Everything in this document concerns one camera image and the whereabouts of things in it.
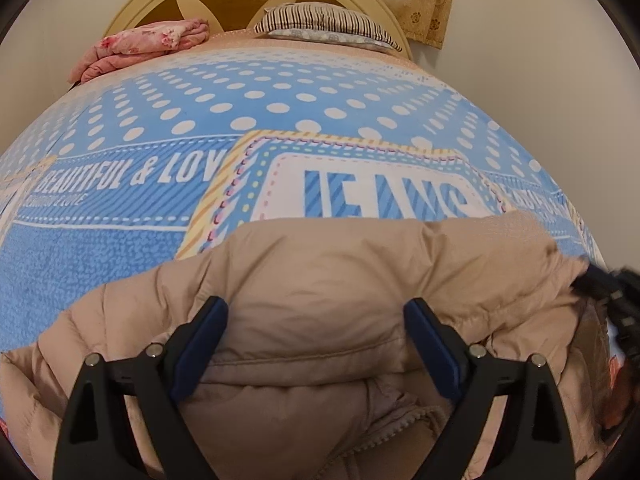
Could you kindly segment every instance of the zipper teeth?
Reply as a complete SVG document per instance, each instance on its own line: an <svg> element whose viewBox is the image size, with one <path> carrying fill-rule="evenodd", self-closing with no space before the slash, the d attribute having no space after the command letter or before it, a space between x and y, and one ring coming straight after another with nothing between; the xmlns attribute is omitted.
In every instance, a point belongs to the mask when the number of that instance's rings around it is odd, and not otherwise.
<svg viewBox="0 0 640 480"><path fill-rule="evenodd" d="M377 438L375 438L373 440L365 442L364 444L360 444L359 446L352 447L351 449L340 453L340 455L332 458L331 460L329 460L329 462L324 464L324 466L318 472L318 474L316 474L316 476L314 476L314 480L320 480L322 478L322 476L324 476L324 473L327 472L329 467L332 466L337 460L340 460L342 458L347 458L349 456L353 456L353 455L358 454L358 453L362 453L362 452L364 452L366 450L372 449L372 448L377 447L377 446L381 446L382 444L384 444L385 442L388 442L389 440L391 440L393 437L395 437L399 433L402 433L404 430L406 430L406 428L408 428L412 424L415 424L419 420L423 420L423 419L427 419L428 420L428 415L430 414L430 412L431 412L431 410L429 408L423 408L421 410L418 410L416 413L414 413L407 420L402 421L402 423L398 427L394 428L393 431L391 431L389 433L386 433L386 434L382 434L381 436L379 436L379 437L377 437Z"/></svg>

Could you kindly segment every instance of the hand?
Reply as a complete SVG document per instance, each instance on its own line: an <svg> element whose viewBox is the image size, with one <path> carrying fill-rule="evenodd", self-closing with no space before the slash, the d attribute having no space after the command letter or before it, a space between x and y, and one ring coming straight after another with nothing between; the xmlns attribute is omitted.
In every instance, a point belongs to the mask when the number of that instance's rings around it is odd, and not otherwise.
<svg viewBox="0 0 640 480"><path fill-rule="evenodd" d="M626 361L616 376L609 399L604 403L600 423L605 430L619 425L632 402L640 403L640 386L634 384L634 374Z"/></svg>

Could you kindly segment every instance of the folded blanket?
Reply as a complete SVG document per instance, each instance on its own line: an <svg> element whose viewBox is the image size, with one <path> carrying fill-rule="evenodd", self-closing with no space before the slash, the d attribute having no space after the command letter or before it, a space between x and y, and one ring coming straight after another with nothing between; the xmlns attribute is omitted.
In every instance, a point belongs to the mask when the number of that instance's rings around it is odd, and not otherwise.
<svg viewBox="0 0 640 480"><path fill-rule="evenodd" d="M68 82L87 81L120 68L187 50L209 39L206 20L193 18L179 22L157 22L123 30L95 43L76 63Z"/></svg>

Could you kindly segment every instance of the pillow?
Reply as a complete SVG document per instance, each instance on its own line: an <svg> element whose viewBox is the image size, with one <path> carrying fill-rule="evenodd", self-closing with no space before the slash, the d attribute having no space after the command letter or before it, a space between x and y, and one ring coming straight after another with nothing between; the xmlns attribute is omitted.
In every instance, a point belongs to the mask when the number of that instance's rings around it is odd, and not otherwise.
<svg viewBox="0 0 640 480"><path fill-rule="evenodd" d="M379 23L356 10L321 2L283 4L264 10L266 14L255 25L256 32L266 34L287 28L343 32L382 41L398 52L402 52L402 48Z"/></svg>
<svg viewBox="0 0 640 480"><path fill-rule="evenodd" d="M267 36L276 40L311 41L313 43L354 46L392 55L395 52L394 48L384 41L372 40L365 36L346 34L344 32L328 32L327 30L313 30L311 28L284 28L272 30Z"/></svg>

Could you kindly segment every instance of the striped pillow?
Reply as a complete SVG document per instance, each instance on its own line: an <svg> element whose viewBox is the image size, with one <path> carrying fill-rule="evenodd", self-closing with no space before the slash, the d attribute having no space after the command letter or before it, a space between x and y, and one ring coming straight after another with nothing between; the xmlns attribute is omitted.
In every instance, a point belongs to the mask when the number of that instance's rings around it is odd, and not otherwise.
<svg viewBox="0 0 640 480"><path fill-rule="evenodd" d="M266 34L286 28L310 28L328 32L343 32L383 41L398 52L402 52L402 48L379 23L356 10L348 10L321 2L282 4L264 10L266 14L255 25L255 31L258 33Z"/></svg>

